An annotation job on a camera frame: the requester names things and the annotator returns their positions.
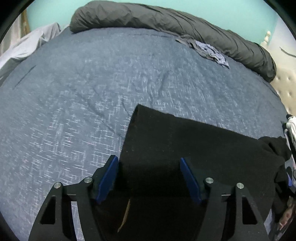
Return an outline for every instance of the blue bedspread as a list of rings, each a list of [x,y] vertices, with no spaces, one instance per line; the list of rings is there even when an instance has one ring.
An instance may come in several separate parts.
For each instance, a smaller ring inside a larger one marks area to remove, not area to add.
[[[225,58],[230,69],[174,36],[108,28],[66,29],[23,61],[0,87],[0,211],[20,241],[53,183],[77,183],[120,155],[137,104],[254,138],[283,135],[275,90]]]

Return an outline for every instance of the fabric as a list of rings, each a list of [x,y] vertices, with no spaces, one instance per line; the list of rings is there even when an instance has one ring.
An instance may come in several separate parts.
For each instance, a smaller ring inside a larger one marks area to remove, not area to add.
[[[286,127],[288,129],[288,133],[290,135],[293,147],[296,149],[296,117],[295,116],[290,116],[288,118]]]
[[[264,48],[185,12],[143,4],[92,1],[76,10],[70,23],[74,33],[108,27],[151,28],[181,37],[189,35],[244,64],[267,82],[276,75],[275,62]]]
[[[264,222],[264,226],[265,226],[266,232],[268,233],[268,236],[272,235],[271,232],[275,224],[276,223],[274,222],[274,212],[272,211],[272,209],[270,209],[269,214]]]
[[[0,43],[0,56],[9,49],[10,46],[15,45],[22,37],[22,16],[19,15],[13,22],[3,40]]]
[[[200,56],[202,56],[206,59],[216,61],[218,64],[229,68],[227,60],[214,47],[201,43],[202,46],[204,47],[202,49],[200,46],[198,46],[198,41],[196,41],[192,38],[182,38],[182,39],[177,38],[176,41],[179,43],[182,43],[190,48],[193,48],[196,52],[199,53]]]
[[[53,23],[40,27],[18,39],[4,54],[0,56],[0,85],[9,74],[20,64],[21,61],[29,57],[36,49],[47,43],[50,39],[59,35],[58,23]]]
[[[287,140],[287,146],[289,147],[289,149],[292,152],[292,156],[291,156],[290,160],[286,161],[285,167],[286,168],[290,167],[292,170],[294,170],[294,169],[296,169],[295,159],[294,159],[294,156],[296,155],[296,153],[295,153],[295,150],[292,148],[293,145],[292,145],[292,141],[291,141],[291,138],[289,136],[289,133],[288,133],[288,129],[284,129],[284,135],[285,135],[285,138]]]
[[[187,156],[206,177],[226,185],[243,183],[265,220],[275,197],[276,173],[291,152],[282,137],[256,140],[137,106],[120,155],[132,195],[185,195],[179,162]]]
[[[7,225],[4,217],[0,213],[0,240],[1,241],[19,241],[10,227]]]
[[[285,166],[282,165],[275,177],[276,195],[273,202],[275,222],[278,223],[284,211],[287,209],[289,199],[288,175]]]
[[[220,53],[220,51],[216,50],[213,46],[209,44],[204,44],[199,41],[195,41],[197,46],[200,47],[202,50],[206,51],[209,53],[209,55],[215,59],[215,61],[223,66],[226,66],[229,68],[227,60],[224,58],[224,56]]]
[[[283,136],[275,90],[225,58],[230,69],[170,34],[106,28],[66,29],[22,61],[0,87],[0,212],[20,241],[55,182],[80,182],[120,156],[137,104],[256,139]],[[73,216],[83,240],[76,206]]]

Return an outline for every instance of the tufted headboard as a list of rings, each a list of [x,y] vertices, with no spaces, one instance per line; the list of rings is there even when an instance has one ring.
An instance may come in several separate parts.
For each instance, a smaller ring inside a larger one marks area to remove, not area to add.
[[[261,46],[271,54],[276,63],[276,76],[270,84],[278,93],[287,112],[296,116],[296,58],[285,54],[280,47],[269,49],[269,37],[270,32],[268,31]]]
[[[271,82],[277,91],[286,110],[291,115],[296,115],[296,75],[291,69],[277,67],[276,77]]]

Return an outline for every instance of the screw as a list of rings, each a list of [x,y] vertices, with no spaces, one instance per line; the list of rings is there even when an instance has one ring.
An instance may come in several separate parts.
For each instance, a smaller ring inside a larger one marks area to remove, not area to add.
[[[55,183],[54,188],[59,188],[62,184],[61,183]]]
[[[92,181],[92,178],[91,177],[86,177],[85,179],[84,179],[84,182],[85,183],[90,183]]]
[[[210,177],[206,178],[205,181],[206,181],[206,183],[209,183],[209,184],[214,182],[214,180]]]
[[[237,187],[238,187],[239,189],[243,189],[243,188],[244,188],[244,184],[242,184],[242,183],[238,183],[238,184],[237,184]]]

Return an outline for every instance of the blue gripper pad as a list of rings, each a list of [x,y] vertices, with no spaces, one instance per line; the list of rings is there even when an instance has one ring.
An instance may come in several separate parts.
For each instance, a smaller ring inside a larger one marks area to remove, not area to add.
[[[290,178],[289,174],[288,175],[288,179],[289,179],[289,187],[291,187],[293,185],[292,179]]]
[[[197,203],[200,204],[201,203],[201,196],[200,196],[200,187],[197,183],[197,181],[195,180],[190,168],[188,167],[186,161],[184,158],[181,158],[180,160],[180,170],[183,174],[183,177],[185,179],[187,188],[189,190],[190,196],[192,198],[192,200]]]
[[[107,195],[115,181],[118,172],[118,164],[118,157],[114,156],[104,176],[102,177],[101,182],[99,183],[99,192],[96,197],[96,201],[98,204],[100,204],[107,198]]]

